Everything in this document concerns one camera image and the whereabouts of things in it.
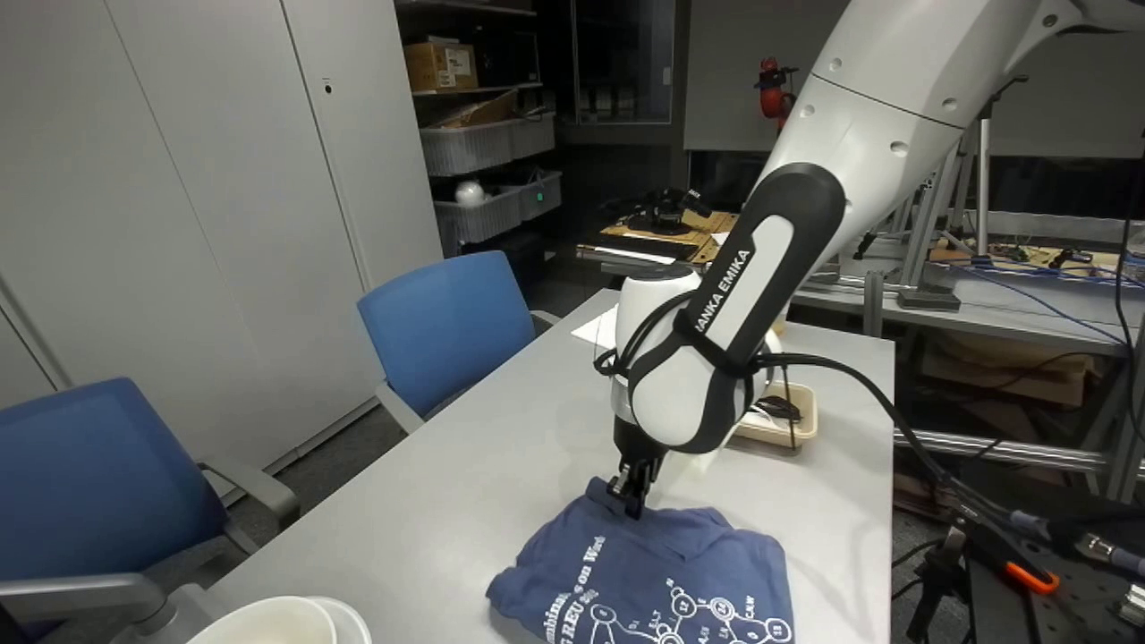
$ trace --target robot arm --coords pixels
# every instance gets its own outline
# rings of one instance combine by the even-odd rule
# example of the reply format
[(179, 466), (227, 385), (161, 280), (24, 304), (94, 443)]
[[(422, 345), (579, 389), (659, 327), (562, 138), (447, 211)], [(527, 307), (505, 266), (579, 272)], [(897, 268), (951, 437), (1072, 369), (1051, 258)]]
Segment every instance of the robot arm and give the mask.
[(617, 493), (631, 515), (667, 451), (700, 456), (728, 441), (750, 403), (761, 335), (817, 262), (913, 197), (1024, 54), (1064, 27), (1111, 22), (1111, 8), (848, 5), (712, 268), (623, 287), (620, 353), (600, 369), (617, 380)]

